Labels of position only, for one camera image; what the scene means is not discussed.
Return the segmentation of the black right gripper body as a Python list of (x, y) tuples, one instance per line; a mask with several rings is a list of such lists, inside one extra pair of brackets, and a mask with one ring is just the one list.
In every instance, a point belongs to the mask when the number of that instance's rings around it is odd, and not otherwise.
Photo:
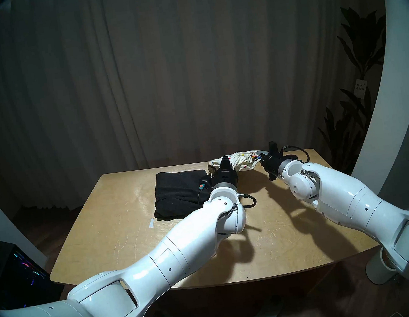
[(265, 172), (268, 174), (269, 181), (274, 181), (277, 178), (282, 177), (284, 168), (289, 162), (298, 160), (298, 157), (295, 154), (284, 155), (284, 150), (287, 148), (294, 148), (298, 151), (299, 147), (294, 145), (285, 145), (281, 148), (281, 150), (278, 150), (278, 146), (275, 141), (269, 142), (268, 147), (268, 151), (259, 152), (260, 163)]

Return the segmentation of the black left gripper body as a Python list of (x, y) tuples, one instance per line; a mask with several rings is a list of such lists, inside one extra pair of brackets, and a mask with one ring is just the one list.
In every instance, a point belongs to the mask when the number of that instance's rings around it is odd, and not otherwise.
[(223, 156), (219, 167), (212, 173), (214, 187), (219, 184), (229, 184), (237, 187), (238, 175), (233, 169), (228, 156)]

